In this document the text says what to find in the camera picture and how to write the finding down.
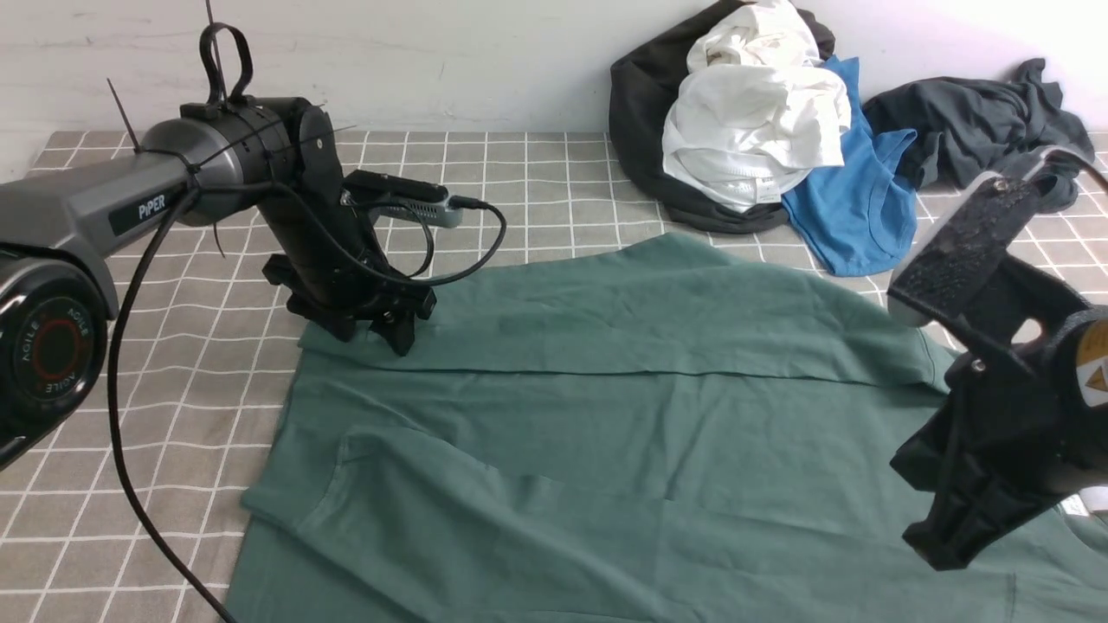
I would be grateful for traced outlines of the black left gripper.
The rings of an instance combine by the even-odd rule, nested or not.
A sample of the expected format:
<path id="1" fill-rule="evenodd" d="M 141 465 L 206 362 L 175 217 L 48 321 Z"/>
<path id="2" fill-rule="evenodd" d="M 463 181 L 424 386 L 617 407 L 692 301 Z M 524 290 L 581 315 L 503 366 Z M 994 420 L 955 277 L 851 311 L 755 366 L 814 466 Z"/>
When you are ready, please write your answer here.
<path id="1" fill-rule="evenodd" d="M 416 343 L 416 320 L 430 318 L 435 292 L 403 286 L 365 229 L 356 210 L 343 205 L 343 165 L 332 122 L 319 106 L 275 106 L 284 119 L 293 159 L 288 175 L 273 174 L 277 188 L 261 201 L 261 218 L 280 242 L 300 283 L 293 288 L 307 319 L 339 343 L 351 343 L 357 321 L 391 350 L 407 356 Z"/>

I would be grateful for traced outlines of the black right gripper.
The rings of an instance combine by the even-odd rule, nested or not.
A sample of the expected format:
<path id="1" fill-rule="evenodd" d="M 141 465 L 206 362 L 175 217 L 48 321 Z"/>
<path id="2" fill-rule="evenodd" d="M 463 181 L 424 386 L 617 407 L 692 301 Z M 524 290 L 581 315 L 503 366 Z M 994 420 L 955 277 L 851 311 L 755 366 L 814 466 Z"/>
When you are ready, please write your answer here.
<path id="1" fill-rule="evenodd" d="M 934 494 L 904 542 L 936 571 L 1105 484 L 1105 307 L 1010 255 L 919 256 L 894 274 L 891 312 L 964 346 L 937 413 L 899 447 L 897 474 Z"/>

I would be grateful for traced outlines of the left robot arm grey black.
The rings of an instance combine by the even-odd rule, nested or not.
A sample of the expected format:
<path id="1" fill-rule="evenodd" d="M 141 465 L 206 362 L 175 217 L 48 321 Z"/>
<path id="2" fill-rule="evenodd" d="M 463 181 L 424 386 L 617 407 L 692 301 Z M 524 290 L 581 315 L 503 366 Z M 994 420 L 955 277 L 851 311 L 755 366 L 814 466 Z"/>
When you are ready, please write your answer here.
<path id="1" fill-rule="evenodd" d="M 366 323 L 396 354 L 435 293 L 384 259 L 369 195 L 350 195 L 330 118 L 302 98 L 186 104 L 138 152 L 3 185 L 3 464 L 75 413 L 107 356 L 107 257 L 165 223 L 260 210 L 281 251 L 261 275 L 340 343 Z"/>

